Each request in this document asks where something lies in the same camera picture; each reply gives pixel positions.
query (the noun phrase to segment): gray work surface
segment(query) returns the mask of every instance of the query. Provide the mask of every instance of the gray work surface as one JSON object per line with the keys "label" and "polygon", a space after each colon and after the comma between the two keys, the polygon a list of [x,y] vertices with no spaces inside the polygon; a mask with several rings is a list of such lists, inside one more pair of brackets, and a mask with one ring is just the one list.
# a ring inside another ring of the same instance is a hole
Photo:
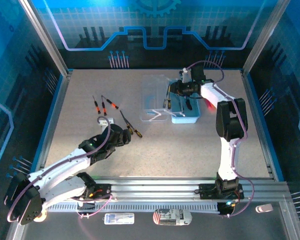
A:
{"label": "gray work surface", "polygon": [[[219,70],[205,70],[208,79],[218,80]],[[269,177],[257,130],[239,70],[225,70],[217,85],[236,98],[243,98],[248,117],[248,140],[239,150],[238,172],[246,177]],[[141,82],[144,75],[175,79],[179,71],[155,69],[74,70],[66,92],[48,153],[46,166],[70,154],[85,139],[100,134],[93,97],[101,108],[104,95],[120,109],[143,135],[132,136],[129,145],[117,147],[106,160],[86,169],[91,176],[215,177],[220,166],[221,142],[216,132],[216,113],[200,101],[201,117],[195,124],[143,122]],[[108,117],[126,128],[120,112],[105,103]]]}
{"label": "gray work surface", "polygon": [[105,225],[101,212],[80,219],[75,212],[49,212],[44,222],[30,223],[23,240],[286,240],[278,204],[267,213],[256,213],[252,203],[231,219],[220,215],[192,213],[188,226],[160,226],[152,213],[135,213],[132,225]]}

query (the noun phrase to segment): aluminum frame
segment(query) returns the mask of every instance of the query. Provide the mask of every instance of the aluminum frame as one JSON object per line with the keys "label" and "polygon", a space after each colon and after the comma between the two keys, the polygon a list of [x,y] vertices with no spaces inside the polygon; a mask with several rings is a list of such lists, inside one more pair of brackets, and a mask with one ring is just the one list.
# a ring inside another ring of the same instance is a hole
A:
{"label": "aluminum frame", "polygon": [[28,16],[30,22],[32,23],[36,33],[40,37],[42,43],[47,49],[49,55],[54,61],[56,67],[58,68],[60,74],[65,78],[68,75],[68,68],[65,61],[62,59],[55,43],[53,42],[50,34],[46,30],[44,24],[38,16],[37,10],[28,0],[19,0],[22,8],[24,9],[26,15]]}
{"label": "aluminum frame", "polygon": [[264,128],[262,127],[261,117],[258,114],[257,104],[256,104],[256,101],[254,100],[248,77],[244,72],[242,72],[241,77],[242,77],[242,81],[243,81],[243,86],[245,88],[246,96],[248,98],[248,102],[249,102],[249,105],[251,108],[252,117],[254,120],[254,124],[256,127],[256,131],[257,131],[259,140],[260,140],[260,145],[261,145],[261,149],[262,149],[262,152],[264,155],[265,162],[267,165],[270,166],[273,179],[275,179],[276,181],[279,181],[278,173],[275,168],[274,161],[273,161],[273,156],[269,149],[269,143],[266,138],[266,133],[264,131]]}
{"label": "aluminum frame", "polygon": [[256,40],[249,56],[247,57],[244,66],[243,66],[243,73],[248,74],[252,69],[253,65],[257,61],[261,51],[264,49],[266,43],[268,42],[269,38],[271,37],[272,33],[274,32],[279,20],[281,19],[282,15],[284,14],[290,0],[278,0],[271,15],[269,16],[268,20],[266,21],[258,39]]}

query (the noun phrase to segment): robotic arm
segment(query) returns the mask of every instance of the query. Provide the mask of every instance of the robotic arm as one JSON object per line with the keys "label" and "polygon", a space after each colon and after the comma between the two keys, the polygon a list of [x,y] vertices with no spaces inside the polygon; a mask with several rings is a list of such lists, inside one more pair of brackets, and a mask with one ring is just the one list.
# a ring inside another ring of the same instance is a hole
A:
{"label": "robotic arm", "polygon": [[[97,197],[109,194],[109,188],[104,189],[95,183],[86,172],[73,176],[108,158],[115,151],[115,147],[121,147],[131,141],[129,131],[115,124],[110,125],[107,139],[108,128],[102,134],[84,140],[72,153],[56,163],[27,176],[22,173],[14,176],[4,197],[4,204],[10,208],[8,221],[18,221],[25,225],[39,216],[42,210],[66,199],[93,201]],[[102,146],[99,150],[87,155],[99,146]]]}
{"label": "robotic arm", "polygon": [[215,187],[220,195],[237,191],[239,178],[236,174],[236,166],[240,139],[245,136],[238,114],[241,116],[245,130],[247,130],[248,120],[245,101],[242,98],[227,95],[212,80],[206,80],[202,67],[201,69],[192,69],[191,78],[196,81],[183,82],[178,80],[172,83],[170,92],[186,97],[197,93],[216,108],[215,128],[221,139],[221,161],[216,174]]}

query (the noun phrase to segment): glass panel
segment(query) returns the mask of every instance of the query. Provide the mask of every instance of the glass panel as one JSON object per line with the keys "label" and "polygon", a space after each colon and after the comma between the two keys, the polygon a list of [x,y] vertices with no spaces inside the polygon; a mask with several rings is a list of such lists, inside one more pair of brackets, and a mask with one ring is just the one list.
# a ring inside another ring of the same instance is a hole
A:
{"label": "glass panel", "polygon": [[289,3],[250,75],[284,180],[300,192],[300,0]]}
{"label": "glass panel", "polygon": [[60,73],[17,0],[0,0],[0,239],[11,176],[35,157]]}
{"label": "glass panel", "polygon": [[242,68],[277,2],[32,1],[65,63],[77,69],[176,68],[202,59]]}

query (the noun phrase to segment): red-handled screwdriver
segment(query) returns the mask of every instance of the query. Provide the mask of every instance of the red-handled screwdriver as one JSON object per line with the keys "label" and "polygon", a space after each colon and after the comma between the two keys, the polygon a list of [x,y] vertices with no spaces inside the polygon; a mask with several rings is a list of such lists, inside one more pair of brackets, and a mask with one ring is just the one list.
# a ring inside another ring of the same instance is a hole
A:
{"label": "red-handled screwdriver", "polygon": [[95,97],[94,97],[93,95],[92,95],[92,97],[93,97],[93,100],[94,100],[94,105],[95,105],[95,108],[96,108],[96,110],[97,110],[98,114],[101,114],[100,108],[98,107],[98,103],[97,103],[97,101],[96,101]]}
{"label": "red-handled screwdriver", "polygon": [[112,101],[110,101],[109,99],[107,99],[105,96],[101,95],[102,98],[104,98],[108,103],[111,104],[112,107],[114,107],[115,109],[118,109],[119,107],[117,105],[115,105]]}

